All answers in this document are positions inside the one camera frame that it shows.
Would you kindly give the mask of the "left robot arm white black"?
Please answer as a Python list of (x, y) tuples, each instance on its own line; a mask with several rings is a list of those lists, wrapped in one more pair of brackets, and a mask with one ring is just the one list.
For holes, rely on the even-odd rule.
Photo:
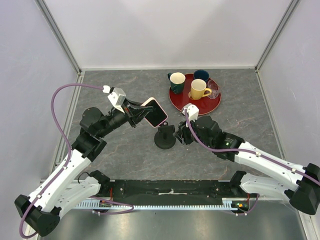
[(68, 153), (51, 175), (29, 195), (19, 195), (14, 205), (21, 217), (19, 234), (25, 235), (27, 223), (36, 235), (50, 234), (61, 218), (81, 201), (98, 195), (106, 196), (110, 191), (108, 178), (102, 173), (91, 174), (83, 183), (67, 189), (74, 178), (89, 166), (106, 146), (103, 138), (125, 123), (132, 127), (147, 115), (153, 115), (156, 107), (149, 103), (132, 102), (127, 99), (122, 105), (113, 107), (104, 115), (97, 107), (90, 107), (82, 114), (80, 134), (73, 144), (68, 144)]

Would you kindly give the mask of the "black phone stand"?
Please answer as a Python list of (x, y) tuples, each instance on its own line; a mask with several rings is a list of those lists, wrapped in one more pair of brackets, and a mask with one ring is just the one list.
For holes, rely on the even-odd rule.
[(171, 149), (176, 143), (176, 138), (174, 137), (174, 133), (175, 133), (175, 126), (169, 125), (167, 121), (163, 122), (157, 128), (157, 132), (154, 135), (155, 145), (162, 150)]

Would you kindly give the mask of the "phone with pink case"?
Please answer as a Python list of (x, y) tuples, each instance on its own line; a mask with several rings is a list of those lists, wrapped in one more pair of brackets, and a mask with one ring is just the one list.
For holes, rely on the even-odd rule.
[(147, 99), (142, 105), (142, 107), (152, 107), (152, 111), (149, 112), (144, 119), (153, 127), (157, 128), (162, 123), (164, 123), (168, 115), (158, 103), (158, 101), (154, 97), (150, 97)]

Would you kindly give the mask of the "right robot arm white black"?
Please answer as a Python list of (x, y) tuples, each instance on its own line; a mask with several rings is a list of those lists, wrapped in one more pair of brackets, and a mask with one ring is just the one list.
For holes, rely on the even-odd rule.
[(306, 166), (285, 161), (266, 153), (234, 134), (224, 132), (210, 116), (180, 122), (173, 134), (182, 144), (193, 142), (215, 154), (253, 168), (267, 178), (258, 180), (248, 173), (236, 173), (229, 184), (235, 197), (245, 192), (283, 198), (295, 209), (315, 215), (320, 204), (320, 168), (309, 163)]

